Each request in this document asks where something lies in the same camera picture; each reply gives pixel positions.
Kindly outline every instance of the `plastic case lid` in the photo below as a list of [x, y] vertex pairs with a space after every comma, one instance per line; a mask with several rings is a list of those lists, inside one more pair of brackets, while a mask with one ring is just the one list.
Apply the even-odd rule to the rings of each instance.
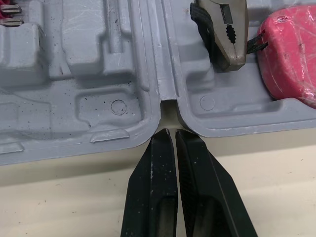
[[[286, 2], [248, 0], [249, 37]], [[213, 69], [191, 0], [17, 3], [25, 24], [0, 26], [0, 164], [138, 146], [163, 100], [206, 137], [316, 126], [314, 109], [270, 97], [255, 55]]]

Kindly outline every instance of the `pink plastic wrap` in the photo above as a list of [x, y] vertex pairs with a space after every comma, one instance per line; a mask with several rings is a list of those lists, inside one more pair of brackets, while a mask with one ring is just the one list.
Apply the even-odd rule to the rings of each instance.
[[271, 14], [258, 32], [269, 46], [258, 52], [263, 80], [276, 99], [297, 98], [316, 108], [316, 5]]

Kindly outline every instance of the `circular mark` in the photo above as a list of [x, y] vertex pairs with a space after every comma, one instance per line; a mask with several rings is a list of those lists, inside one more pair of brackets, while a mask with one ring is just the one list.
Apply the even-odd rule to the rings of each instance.
[[210, 95], [205, 95], [201, 98], [199, 104], [204, 110], [210, 111], [215, 106], [215, 100]]
[[122, 100], [116, 100], [112, 102], [111, 109], [113, 114], [122, 115], [126, 112], [126, 104]]

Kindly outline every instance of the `red tool handle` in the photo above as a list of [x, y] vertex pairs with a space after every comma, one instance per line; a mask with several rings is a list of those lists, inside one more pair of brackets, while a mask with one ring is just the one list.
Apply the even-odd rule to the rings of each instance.
[[[0, 5], [10, 4], [10, 0], [0, 0]], [[9, 18], [10, 15], [2, 15], [0, 12], [0, 19]]]

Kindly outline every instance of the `white surface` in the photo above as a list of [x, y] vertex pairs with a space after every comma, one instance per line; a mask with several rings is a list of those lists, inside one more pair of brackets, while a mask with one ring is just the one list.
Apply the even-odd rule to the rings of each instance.
[[[163, 108], [160, 129], [174, 134]], [[260, 237], [316, 236], [316, 129], [205, 139]], [[0, 237], [119, 237], [134, 149], [0, 167]], [[179, 208], [177, 236], [185, 237]]]

